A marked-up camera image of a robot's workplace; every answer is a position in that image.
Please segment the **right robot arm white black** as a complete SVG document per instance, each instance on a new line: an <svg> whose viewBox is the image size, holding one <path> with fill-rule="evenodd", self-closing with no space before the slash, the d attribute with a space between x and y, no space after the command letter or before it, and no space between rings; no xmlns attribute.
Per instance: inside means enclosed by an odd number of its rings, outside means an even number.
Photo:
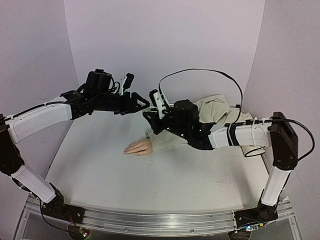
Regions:
<svg viewBox="0 0 320 240"><path fill-rule="evenodd" d="M168 131L197 150L224 147L271 147L273 163L257 207L234 213L236 228L248 229L278 219L277 206L292 170L298 164L298 136L281 112L270 118L218 124L201 123L198 108L189 100L177 101L170 109L144 111L154 134Z"/></svg>

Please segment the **clear nail polish bottle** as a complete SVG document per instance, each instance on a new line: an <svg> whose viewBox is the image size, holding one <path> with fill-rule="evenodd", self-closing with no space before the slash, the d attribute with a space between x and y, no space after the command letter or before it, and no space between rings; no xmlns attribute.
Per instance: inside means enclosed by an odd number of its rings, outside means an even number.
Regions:
<svg viewBox="0 0 320 240"><path fill-rule="evenodd" d="M148 107L146 109L146 112L156 112L156 111L157 111L157 108L155 108L155 107Z"/></svg>

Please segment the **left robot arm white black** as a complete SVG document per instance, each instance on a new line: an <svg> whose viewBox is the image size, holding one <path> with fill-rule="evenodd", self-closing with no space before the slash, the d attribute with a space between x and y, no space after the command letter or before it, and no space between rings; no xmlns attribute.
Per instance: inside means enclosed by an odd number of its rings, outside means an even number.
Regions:
<svg viewBox="0 0 320 240"><path fill-rule="evenodd" d="M0 171L35 194L56 218L64 218L68 208L64 197L51 183L35 173L23 160L17 144L43 129L62 122L74 121L95 111L127 115L150 106L136 92L128 92L134 75L127 73L116 82L110 73L96 69L77 90L62 93L51 101L20 113L0 117Z"/></svg>

